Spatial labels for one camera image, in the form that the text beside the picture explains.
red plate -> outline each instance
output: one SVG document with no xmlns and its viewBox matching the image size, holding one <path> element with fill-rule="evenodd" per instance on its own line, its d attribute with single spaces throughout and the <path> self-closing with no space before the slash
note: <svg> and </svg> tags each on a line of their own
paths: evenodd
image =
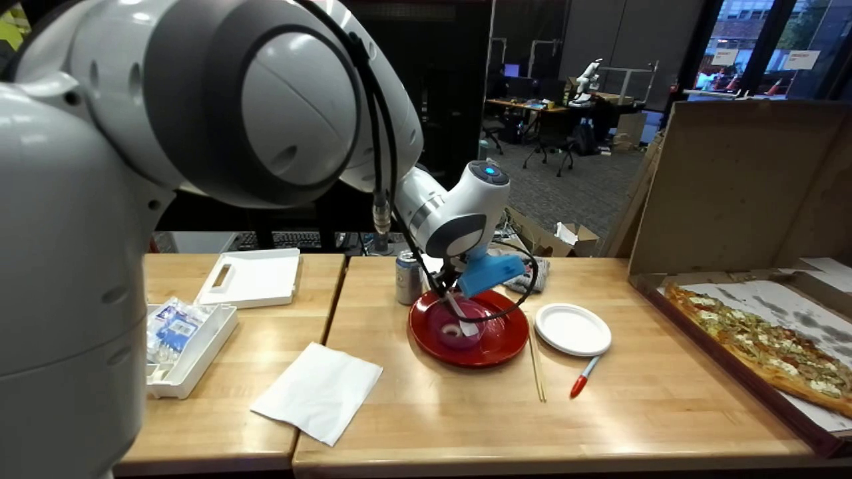
<svg viewBox="0 0 852 479">
<path fill-rule="evenodd" d="M 489 368 L 513 358 L 527 337 L 531 321 L 523 308 L 493 290 L 479 293 L 477 297 L 459 297 L 463 316 L 488 316 L 495 312 L 505 312 L 497 318 L 468 321 L 479 330 L 463 336 L 459 330 L 455 316 L 444 301 L 428 290 L 411 308 L 411 337 L 431 356 L 463 368 Z"/>
</svg>

pizza box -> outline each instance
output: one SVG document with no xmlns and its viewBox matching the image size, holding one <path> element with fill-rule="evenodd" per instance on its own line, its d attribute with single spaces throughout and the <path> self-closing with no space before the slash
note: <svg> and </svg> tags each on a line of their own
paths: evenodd
<svg viewBox="0 0 852 479">
<path fill-rule="evenodd" d="M 630 285 L 826 458 L 852 458 L 850 427 L 763 384 L 680 313 L 660 285 L 763 280 L 852 325 L 852 293 L 809 261 L 852 257 L 850 183 L 852 107 L 677 104 L 628 253 Z"/>
</svg>

cardboard box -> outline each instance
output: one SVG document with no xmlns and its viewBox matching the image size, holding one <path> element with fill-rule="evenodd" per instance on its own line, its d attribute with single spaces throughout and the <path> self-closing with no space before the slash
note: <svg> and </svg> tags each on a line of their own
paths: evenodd
<svg viewBox="0 0 852 479">
<path fill-rule="evenodd" d="M 568 245 L 550 228 L 542 228 L 535 217 L 513 208 L 505 208 L 505 217 L 532 254 L 593 254 L 596 253 L 600 237 L 582 223 L 568 223 L 578 234 L 578 242 Z"/>
<path fill-rule="evenodd" d="M 852 458 L 852 427 L 827 430 L 684 318 L 658 288 L 674 276 L 693 285 L 767 276 L 814 304 L 841 304 L 807 273 L 782 270 L 801 257 L 852 254 L 850 183 L 852 109 L 845 104 L 677 104 L 628 261 L 630 285 L 818 455 L 841 458 Z"/>
</svg>

computer monitor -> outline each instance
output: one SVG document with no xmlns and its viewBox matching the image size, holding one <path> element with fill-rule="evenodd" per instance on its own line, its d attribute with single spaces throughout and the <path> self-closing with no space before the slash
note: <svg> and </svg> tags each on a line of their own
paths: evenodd
<svg viewBox="0 0 852 479">
<path fill-rule="evenodd" d="M 523 77 L 523 63 L 503 63 L 503 77 Z"/>
</svg>

wooden table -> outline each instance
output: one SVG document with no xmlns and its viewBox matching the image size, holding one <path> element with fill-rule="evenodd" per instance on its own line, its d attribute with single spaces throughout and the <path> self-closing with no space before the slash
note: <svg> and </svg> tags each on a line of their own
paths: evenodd
<svg viewBox="0 0 852 479">
<path fill-rule="evenodd" d="M 336 446 L 298 437 L 295 477 L 488 477 L 582 471 L 809 467 L 813 449 L 705 356 L 614 257 L 550 261 L 542 294 L 596 312 L 614 342 L 578 399 L 582 358 L 538 337 L 508 364 L 448 368 L 407 340 L 393 261 L 355 257 L 331 349 L 383 368 Z M 538 399 L 535 370 L 545 390 Z"/>
<path fill-rule="evenodd" d="M 146 254 L 146 304 L 192 301 L 215 254 Z M 295 427 L 252 414 L 251 402 L 308 345 L 323 340 L 343 254 L 304 254 L 295 301 L 246 308 L 239 325 L 186 399 L 150 399 L 120 477 L 288 471 Z"/>
</svg>

